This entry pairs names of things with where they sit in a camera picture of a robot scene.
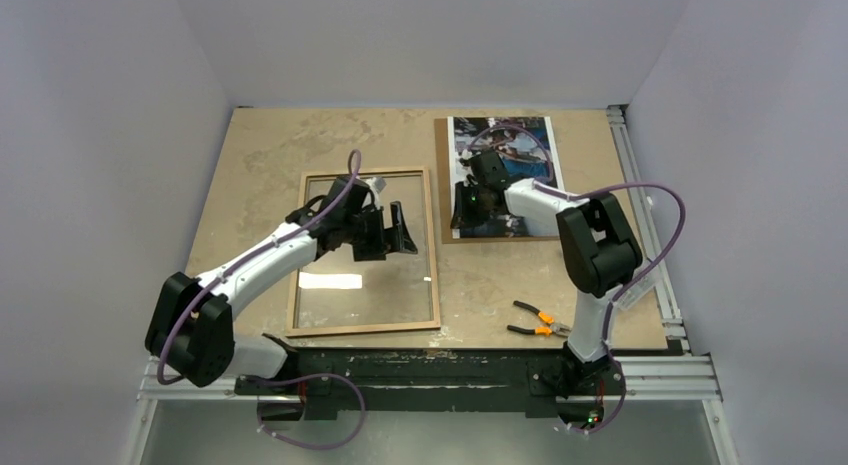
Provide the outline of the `black wooden picture frame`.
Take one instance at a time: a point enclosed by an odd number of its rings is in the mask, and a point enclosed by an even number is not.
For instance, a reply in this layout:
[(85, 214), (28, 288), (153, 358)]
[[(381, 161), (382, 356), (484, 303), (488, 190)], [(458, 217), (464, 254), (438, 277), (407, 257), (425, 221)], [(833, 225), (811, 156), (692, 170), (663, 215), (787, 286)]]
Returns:
[(438, 329), (441, 326), (441, 310), (440, 310), (440, 293), (439, 293), (439, 282), (438, 282), (438, 269), (437, 269), (437, 257), (436, 257), (436, 240), (435, 240), (435, 227), (434, 227), (434, 219), (433, 219), (433, 204), (432, 204), (432, 194), (431, 194), (431, 180), (430, 180), (430, 172), (427, 168), (423, 166), (417, 167), (383, 167), (370, 169), (363, 172), (363, 178), (367, 179), (373, 176), (382, 176), (386, 179), (390, 175), (406, 175), (411, 173), (421, 173), (425, 182), (425, 194), (426, 198), (430, 203), (430, 210), (428, 213), (428, 226), (430, 230), (430, 260), (431, 260), (431, 271), (432, 271), (432, 285), (431, 285), (431, 294), (432, 294), (432, 314), (433, 319), (430, 321), (423, 322), (404, 322), (404, 323), (394, 323), (394, 324), (375, 324), (375, 325), (364, 325), (364, 326), (339, 326), (339, 327), (327, 327), (327, 328), (309, 328), (302, 329), (297, 328), (295, 326), (295, 315), (296, 315), (296, 300), (297, 300), (297, 281), (299, 272), (309, 266), (305, 266), (297, 271), (295, 271), (290, 277), (290, 292), (288, 299), (288, 307), (287, 307), (287, 316), (286, 316), (286, 334), (289, 337), (318, 337), (318, 336), (332, 336), (332, 335), (350, 335), (350, 334), (370, 334), (370, 333), (388, 333), (388, 332), (406, 332), (406, 331), (416, 331), (416, 330), (434, 330)]

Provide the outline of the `clear acrylic sheet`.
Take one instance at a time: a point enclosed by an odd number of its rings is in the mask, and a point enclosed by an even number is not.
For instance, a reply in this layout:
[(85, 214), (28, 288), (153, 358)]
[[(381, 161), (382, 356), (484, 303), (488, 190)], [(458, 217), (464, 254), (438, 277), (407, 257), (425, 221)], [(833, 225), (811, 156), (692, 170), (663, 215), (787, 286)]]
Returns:
[(327, 328), (423, 322), (433, 319), (430, 203), (421, 173), (390, 175), (380, 192), (384, 226), (398, 201), (416, 254), (390, 253), (383, 261), (356, 262), (344, 244), (298, 274), (295, 326)]

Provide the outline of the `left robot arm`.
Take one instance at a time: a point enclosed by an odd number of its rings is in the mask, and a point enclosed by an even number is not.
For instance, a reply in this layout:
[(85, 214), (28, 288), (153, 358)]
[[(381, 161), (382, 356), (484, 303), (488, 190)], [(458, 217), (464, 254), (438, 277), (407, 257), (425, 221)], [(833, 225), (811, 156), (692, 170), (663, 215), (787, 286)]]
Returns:
[(337, 177), (328, 192), (285, 217), (268, 237), (198, 276), (176, 272), (159, 293), (144, 340), (159, 360), (157, 380), (171, 384), (165, 370), (205, 387), (222, 376), (257, 377), (272, 393), (297, 384), (291, 347), (272, 335), (237, 338), (234, 321), (255, 299), (293, 272), (343, 245), (354, 261), (383, 261), (391, 253), (415, 255), (402, 206), (379, 201), (381, 178)]

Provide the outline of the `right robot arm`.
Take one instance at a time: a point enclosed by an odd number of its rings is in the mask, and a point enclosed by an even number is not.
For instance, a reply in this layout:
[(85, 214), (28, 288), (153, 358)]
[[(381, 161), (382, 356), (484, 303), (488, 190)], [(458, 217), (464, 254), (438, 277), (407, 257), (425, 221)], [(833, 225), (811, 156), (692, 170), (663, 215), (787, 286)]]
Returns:
[(636, 278), (643, 254), (623, 208), (609, 186), (569, 193), (531, 177), (512, 176), (487, 150), (460, 159), (465, 175), (454, 185), (454, 229), (478, 226), (494, 215), (522, 218), (536, 235), (557, 234), (565, 269), (577, 289), (575, 321), (565, 343), (564, 384), (584, 392), (610, 359), (614, 303)]

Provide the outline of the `brown cardboard backing board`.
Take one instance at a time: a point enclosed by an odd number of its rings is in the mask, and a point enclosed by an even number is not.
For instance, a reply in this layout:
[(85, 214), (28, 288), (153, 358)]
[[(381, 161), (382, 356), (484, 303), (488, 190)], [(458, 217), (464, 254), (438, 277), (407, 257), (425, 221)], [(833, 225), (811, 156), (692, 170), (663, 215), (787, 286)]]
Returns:
[(470, 170), (461, 163), (484, 150), (502, 158), (510, 177), (533, 178), (563, 189), (564, 176), (549, 116), (450, 116), (435, 121), (437, 187), (440, 200), (442, 241), (445, 244), (550, 241), (536, 226), (509, 213), (500, 215), (502, 232), (467, 232), (450, 228), (454, 186), (467, 185)]

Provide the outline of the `printed photo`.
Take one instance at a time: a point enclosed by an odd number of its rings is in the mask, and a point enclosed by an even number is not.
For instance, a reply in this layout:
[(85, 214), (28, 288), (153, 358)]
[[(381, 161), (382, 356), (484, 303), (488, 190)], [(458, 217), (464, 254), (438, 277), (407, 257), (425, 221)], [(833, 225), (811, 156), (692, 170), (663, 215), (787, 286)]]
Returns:
[(551, 119), (546, 116), (451, 116), (439, 122), (437, 146), (444, 237), (459, 240), (548, 240), (555, 234), (506, 205), (508, 185), (533, 179), (563, 187)]

